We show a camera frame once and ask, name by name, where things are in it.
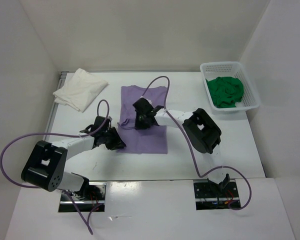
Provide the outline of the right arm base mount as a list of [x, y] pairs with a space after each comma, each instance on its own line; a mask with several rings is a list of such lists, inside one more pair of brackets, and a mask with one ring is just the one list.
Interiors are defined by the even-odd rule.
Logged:
[[231, 180], [221, 193], [213, 190], [208, 180], [194, 181], [193, 188], [197, 210], [229, 209], [228, 204], [234, 209], [241, 207], [237, 184], [234, 180]]

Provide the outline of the green t shirt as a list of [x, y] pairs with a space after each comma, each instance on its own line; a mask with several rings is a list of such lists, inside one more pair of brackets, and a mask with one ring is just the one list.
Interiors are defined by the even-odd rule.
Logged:
[[242, 101], [244, 86], [238, 78], [219, 76], [213, 80], [206, 80], [213, 105], [219, 109], [235, 108], [236, 103]]

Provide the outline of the white t shirt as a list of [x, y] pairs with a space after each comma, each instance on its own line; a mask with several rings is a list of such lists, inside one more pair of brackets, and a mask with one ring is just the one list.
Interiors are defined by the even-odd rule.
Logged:
[[54, 102], [83, 113], [109, 83], [78, 68], [72, 78], [53, 93]]

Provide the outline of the purple t shirt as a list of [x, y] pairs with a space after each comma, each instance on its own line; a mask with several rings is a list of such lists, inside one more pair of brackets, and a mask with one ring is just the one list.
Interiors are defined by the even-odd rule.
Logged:
[[123, 154], [167, 154], [167, 128], [152, 126], [148, 129], [135, 129], [136, 112], [133, 104], [145, 93], [144, 97], [156, 107], [163, 105], [167, 88], [159, 86], [145, 88], [131, 85], [121, 88], [120, 118], [117, 132], [126, 147], [119, 149]]

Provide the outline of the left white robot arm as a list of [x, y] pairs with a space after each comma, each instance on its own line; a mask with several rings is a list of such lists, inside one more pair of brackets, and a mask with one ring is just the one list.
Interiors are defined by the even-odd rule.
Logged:
[[79, 200], [90, 194], [89, 179], [66, 172], [66, 161], [101, 145], [108, 150], [120, 150], [126, 144], [120, 138], [112, 119], [97, 116], [93, 124], [80, 131], [88, 136], [70, 137], [55, 142], [38, 141], [22, 172], [21, 179], [48, 192], [66, 190]]

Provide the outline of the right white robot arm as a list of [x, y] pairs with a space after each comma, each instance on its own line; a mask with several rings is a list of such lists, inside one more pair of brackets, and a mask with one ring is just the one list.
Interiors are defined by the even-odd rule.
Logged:
[[181, 130], [192, 150], [201, 153], [211, 168], [219, 167], [208, 174], [210, 193], [220, 197], [227, 191], [230, 176], [222, 169], [224, 163], [220, 151], [222, 131], [204, 109], [198, 108], [193, 112], [167, 110], [162, 105], [153, 107], [143, 97], [138, 99], [133, 107], [136, 112], [137, 130], [150, 129], [153, 126]]

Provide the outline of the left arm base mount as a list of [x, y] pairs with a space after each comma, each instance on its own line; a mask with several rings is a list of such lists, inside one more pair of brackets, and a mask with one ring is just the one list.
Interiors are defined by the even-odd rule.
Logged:
[[58, 212], [59, 213], [74, 213], [77, 208], [84, 213], [88, 213], [91, 210], [94, 212], [105, 211], [105, 199], [106, 199], [105, 182], [90, 183], [85, 190], [77, 192], [68, 190], [68, 195], [61, 193]]

